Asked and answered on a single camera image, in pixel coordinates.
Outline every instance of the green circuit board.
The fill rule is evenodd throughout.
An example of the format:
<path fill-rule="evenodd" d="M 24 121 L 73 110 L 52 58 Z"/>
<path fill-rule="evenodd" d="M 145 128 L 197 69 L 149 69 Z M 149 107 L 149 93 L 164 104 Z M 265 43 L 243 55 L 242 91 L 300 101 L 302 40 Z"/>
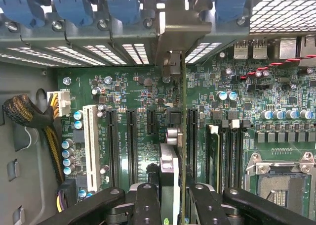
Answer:
<path fill-rule="evenodd" d="M 218 192 L 227 186 L 241 186 L 245 188 L 246 167 L 254 152 L 259 153 L 263 161 L 295 161 L 301 160 L 305 152 L 316 154 L 315 140 L 308 139 L 308 135 L 313 135 L 316 129 L 315 107 L 316 107 L 316 74 L 298 76 L 298 66 L 288 64 L 284 67 L 269 68 L 270 75 L 261 79 L 247 79 L 246 81 L 233 82 L 232 75 L 244 75 L 247 72 L 264 66 L 268 62 L 262 60 L 232 60 L 214 58 L 207 61 L 203 66 L 187 66 L 187 98 L 186 107 L 188 113 L 195 114 L 196 122 L 194 128 L 190 128 L 190 115 L 187 115 L 188 133 L 188 164 L 193 168 L 196 182 L 209 183 Z M 229 75 L 223 74 L 227 68 L 232 70 Z M 118 181 L 119 186 L 128 191 L 131 185 L 131 174 L 129 173 L 128 161 L 128 132 L 126 111 L 135 109 L 137 119 L 137 182 L 146 182 L 146 168 L 149 164 L 159 163 L 159 144 L 165 141 L 167 130 L 168 107 L 177 107 L 181 101 L 179 84 L 170 82 L 168 84 L 161 80 L 161 69 L 159 67 L 116 67 L 116 68 L 68 68 L 58 70 L 58 83 L 60 90 L 69 90 L 72 101 L 72 115 L 83 106 L 90 104 L 106 104 L 108 109 L 117 111 L 117 133 L 118 133 Z M 111 76 L 113 82 L 110 85 L 104 83 L 104 78 Z M 69 86 L 63 85 L 63 78 L 70 77 L 72 83 Z M 269 85 L 267 90 L 249 90 L 251 85 Z M 285 89 L 284 85 L 295 84 L 293 90 Z M 102 90 L 100 96 L 96 97 L 91 91 L 99 87 Z M 220 100 L 218 92 L 234 91 L 237 93 L 236 100 Z M 279 110 L 286 112 L 293 110 L 310 111 L 312 119 L 263 119 L 262 111 L 274 112 Z M 157 118 L 157 134 L 150 135 L 148 132 L 148 110 L 155 111 Z M 220 135 L 209 135 L 209 125 L 220 125 L 222 120 L 227 118 L 228 113 L 234 115 L 234 119 L 247 120 L 250 122 L 249 128 L 240 133 L 228 134 L 221 138 Z M 62 117 L 62 137 L 73 138 L 74 118 L 73 116 Z M 107 132 L 107 120 L 99 119 L 99 145 L 100 145 L 100 166 L 108 165 L 109 160 L 109 134 Z M 275 138 L 279 133 L 294 133 L 294 141 L 285 140 L 277 142 L 267 141 L 267 134 L 271 133 Z M 196 134 L 195 141 L 190 140 Z M 227 163 L 227 153 L 223 153 L 223 141 L 229 150 L 234 147 L 241 147 L 240 155 L 230 156 L 230 163 Z M 84 143 L 75 142 L 75 171 L 69 177 L 78 178 L 85 175 L 85 150 Z M 233 168 L 238 163 L 239 171 Z M 301 198 L 301 207 L 293 207 L 293 199 L 289 200 L 288 188 L 280 189 L 274 200 L 279 198 L 281 202 L 276 202 L 284 207 L 288 207 L 304 216 L 311 218 L 311 206 L 314 207 L 314 195 L 310 195 L 311 176 L 302 173 L 290 174 L 287 171 L 276 172 L 280 174 L 281 180 L 289 175 L 294 178 L 296 186 L 304 192 Z M 263 176 L 253 176 L 250 178 L 249 191 L 259 194 L 263 190 L 263 185 L 267 179 Z M 109 174 L 102 175 L 102 188 L 111 185 L 112 179 Z"/>

